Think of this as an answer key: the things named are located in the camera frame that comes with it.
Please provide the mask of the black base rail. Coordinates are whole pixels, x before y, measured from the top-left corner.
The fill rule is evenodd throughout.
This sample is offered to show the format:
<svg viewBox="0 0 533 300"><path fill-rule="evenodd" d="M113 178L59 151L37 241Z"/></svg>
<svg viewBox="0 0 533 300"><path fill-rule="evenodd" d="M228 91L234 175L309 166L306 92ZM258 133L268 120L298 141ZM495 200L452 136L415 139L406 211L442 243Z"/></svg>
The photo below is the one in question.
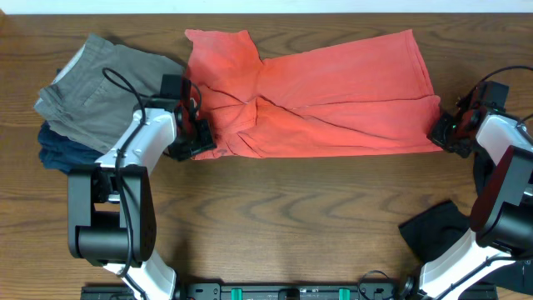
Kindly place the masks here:
<svg viewBox="0 0 533 300"><path fill-rule="evenodd" d="M364 282L357 285L274 286L196 283L180 287L174 299L182 300L364 300L394 299L392 283ZM82 300L135 299L125 286L82 287ZM497 300L496 286L479 283L466 289L460 300Z"/></svg>

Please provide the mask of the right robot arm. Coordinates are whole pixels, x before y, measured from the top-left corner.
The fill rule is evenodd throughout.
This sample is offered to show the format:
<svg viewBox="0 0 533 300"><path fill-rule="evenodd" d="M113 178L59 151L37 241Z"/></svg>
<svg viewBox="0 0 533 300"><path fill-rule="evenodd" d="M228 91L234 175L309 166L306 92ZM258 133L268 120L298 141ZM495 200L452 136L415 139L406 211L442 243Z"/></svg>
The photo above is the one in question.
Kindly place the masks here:
<svg viewBox="0 0 533 300"><path fill-rule="evenodd" d="M437 259L421 267L415 299L457 299L470 286L504 266L532 259L532 138L523 122L487 113L476 143L496 168L470 215L470 228Z"/></svg>

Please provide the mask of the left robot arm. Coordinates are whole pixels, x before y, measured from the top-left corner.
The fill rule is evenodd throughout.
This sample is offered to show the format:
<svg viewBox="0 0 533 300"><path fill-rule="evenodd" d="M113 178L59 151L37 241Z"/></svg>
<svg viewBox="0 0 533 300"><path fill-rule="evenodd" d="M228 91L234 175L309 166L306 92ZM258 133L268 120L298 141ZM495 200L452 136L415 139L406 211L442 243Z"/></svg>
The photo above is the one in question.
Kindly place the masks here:
<svg viewBox="0 0 533 300"><path fill-rule="evenodd" d="M159 158L187 160L216 146L209 122L181 109L136 110L117 143L68 174L68 247L75 258L122 280L83 287L83 299L178 299L177 272L155 249L150 175Z"/></svg>

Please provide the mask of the folded navy blue garment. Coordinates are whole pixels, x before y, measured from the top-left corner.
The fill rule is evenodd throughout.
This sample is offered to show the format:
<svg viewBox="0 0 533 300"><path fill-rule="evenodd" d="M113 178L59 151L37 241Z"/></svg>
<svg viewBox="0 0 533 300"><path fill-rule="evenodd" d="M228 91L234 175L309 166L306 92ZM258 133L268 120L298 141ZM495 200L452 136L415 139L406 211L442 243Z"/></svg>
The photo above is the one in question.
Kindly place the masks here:
<svg viewBox="0 0 533 300"><path fill-rule="evenodd" d="M132 97L103 68L72 70L39 91L34 109L45 119L37 140L45 168L69 172L109 151L132 120Z"/></svg>

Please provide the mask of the folded grey trousers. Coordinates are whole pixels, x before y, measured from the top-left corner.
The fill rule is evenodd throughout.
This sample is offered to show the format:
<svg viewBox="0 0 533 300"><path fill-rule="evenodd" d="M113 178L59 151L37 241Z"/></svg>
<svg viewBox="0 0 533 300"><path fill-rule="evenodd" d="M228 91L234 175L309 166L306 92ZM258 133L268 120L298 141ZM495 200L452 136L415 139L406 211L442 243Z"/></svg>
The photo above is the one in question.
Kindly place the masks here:
<svg viewBox="0 0 533 300"><path fill-rule="evenodd" d="M116 86L111 68L140 93L159 93L162 76L182 74L184 67L170 58L114 44L91 34L82 48L57 75L51 85L39 92L34 109L50 128L74 142L106 153L124 134L132 121L135 96Z"/></svg>

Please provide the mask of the red printed t-shirt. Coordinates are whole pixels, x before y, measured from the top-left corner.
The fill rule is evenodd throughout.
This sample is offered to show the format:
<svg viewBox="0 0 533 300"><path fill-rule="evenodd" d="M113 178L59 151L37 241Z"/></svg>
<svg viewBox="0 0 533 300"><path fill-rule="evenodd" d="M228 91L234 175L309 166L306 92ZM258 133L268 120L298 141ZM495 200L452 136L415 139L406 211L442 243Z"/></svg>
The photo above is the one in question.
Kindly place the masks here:
<svg viewBox="0 0 533 300"><path fill-rule="evenodd" d="M216 143L202 159L435 150L440 99L410 30L268 59L246 31L185 34Z"/></svg>

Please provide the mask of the black Sydrogen garment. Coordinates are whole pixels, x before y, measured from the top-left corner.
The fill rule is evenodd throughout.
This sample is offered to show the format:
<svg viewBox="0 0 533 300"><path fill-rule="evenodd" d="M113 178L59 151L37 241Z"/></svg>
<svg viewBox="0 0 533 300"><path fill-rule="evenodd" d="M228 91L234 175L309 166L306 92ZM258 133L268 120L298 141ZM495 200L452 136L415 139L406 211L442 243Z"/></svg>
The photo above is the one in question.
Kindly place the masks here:
<svg viewBox="0 0 533 300"><path fill-rule="evenodd" d="M408 247L424 263L450 248L469 229L469 218L446 200L398 226ZM532 262L515 262L485 276L484 283L517 293L532 294Z"/></svg>

